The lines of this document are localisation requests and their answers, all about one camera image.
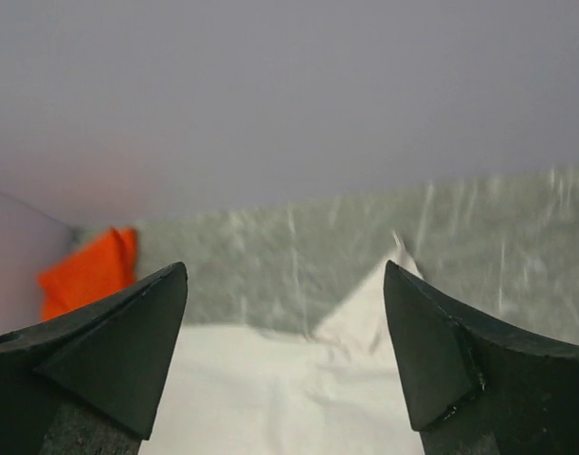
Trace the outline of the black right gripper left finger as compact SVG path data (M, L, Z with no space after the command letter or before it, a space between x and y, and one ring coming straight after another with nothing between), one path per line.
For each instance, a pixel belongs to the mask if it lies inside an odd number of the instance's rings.
M182 263L0 335L0 454L136 454L151 437L188 296Z

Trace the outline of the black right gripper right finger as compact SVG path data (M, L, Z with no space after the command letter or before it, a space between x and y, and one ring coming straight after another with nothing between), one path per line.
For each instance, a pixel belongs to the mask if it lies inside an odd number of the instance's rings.
M579 345L451 298L387 262L384 300L427 454L579 454Z

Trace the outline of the cream white t shirt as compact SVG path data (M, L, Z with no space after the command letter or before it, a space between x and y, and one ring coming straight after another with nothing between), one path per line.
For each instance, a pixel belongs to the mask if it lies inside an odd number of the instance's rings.
M309 336L181 329L144 454L419 454L377 265Z

